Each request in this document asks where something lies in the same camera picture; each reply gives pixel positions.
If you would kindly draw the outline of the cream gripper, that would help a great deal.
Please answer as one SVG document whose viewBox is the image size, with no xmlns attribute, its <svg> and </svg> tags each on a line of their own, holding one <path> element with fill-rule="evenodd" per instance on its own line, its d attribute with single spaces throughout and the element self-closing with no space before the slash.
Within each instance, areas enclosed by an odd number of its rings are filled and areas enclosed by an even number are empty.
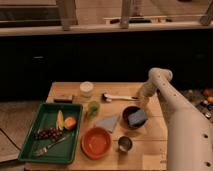
<svg viewBox="0 0 213 171">
<path fill-rule="evenodd" d="M 141 107 L 146 107 L 150 100 L 150 90 L 148 88 L 141 87 L 138 90 L 139 103 Z"/>
</svg>

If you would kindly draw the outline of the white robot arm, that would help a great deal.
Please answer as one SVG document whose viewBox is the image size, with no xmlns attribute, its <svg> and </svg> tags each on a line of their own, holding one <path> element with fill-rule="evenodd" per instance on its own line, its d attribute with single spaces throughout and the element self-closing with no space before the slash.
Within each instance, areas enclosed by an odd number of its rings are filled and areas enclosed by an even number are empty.
<svg viewBox="0 0 213 171">
<path fill-rule="evenodd" d="M 170 83 L 169 69 L 151 68 L 139 89 L 145 100 L 157 90 L 172 109 L 168 124 L 167 171 L 213 171 L 213 134 L 209 120 Z"/>
</svg>

